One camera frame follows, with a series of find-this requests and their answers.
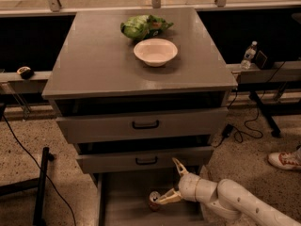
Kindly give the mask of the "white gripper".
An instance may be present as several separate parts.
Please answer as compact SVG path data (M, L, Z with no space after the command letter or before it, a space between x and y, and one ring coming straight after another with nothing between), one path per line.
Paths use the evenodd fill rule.
M157 204L179 202L182 198L190 202L213 202L217 199L217 183L188 173L186 167L176 157L173 157L172 161L182 177L179 182L180 192L171 188L155 201Z

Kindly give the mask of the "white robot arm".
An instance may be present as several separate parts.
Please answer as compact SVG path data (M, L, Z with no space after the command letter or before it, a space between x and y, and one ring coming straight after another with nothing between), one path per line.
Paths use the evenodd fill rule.
M188 172L175 157L172 158L180 175L178 190L171 188L166 194L154 198L158 205L179 202L200 202L222 218L236 220L245 214L261 226L301 226L271 205L261 201L243 186L223 179L219 183L203 179Z

